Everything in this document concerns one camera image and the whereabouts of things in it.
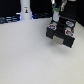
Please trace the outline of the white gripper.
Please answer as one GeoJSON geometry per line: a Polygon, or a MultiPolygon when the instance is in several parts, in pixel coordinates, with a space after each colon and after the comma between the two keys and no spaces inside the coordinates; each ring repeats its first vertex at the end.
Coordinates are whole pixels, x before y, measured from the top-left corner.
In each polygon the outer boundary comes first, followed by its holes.
{"type": "Polygon", "coordinates": [[[54,21],[58,21],[58,8],[60,7],[60,20],[65,20],[67,17],[66,4],[75,5],[77,0],[51,0],[53,5],[53,16],[54,21]]]}

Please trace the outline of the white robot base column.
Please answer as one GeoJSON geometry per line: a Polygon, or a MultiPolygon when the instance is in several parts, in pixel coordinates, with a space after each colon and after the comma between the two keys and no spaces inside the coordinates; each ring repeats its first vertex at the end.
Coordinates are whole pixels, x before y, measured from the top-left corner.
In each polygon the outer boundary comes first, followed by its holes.
{"type": "Polygon", "coordinates": [[[32,12],[30,9],[30,0],[20,0],[21,1],[21,19],[31,20],[32,12]]]}

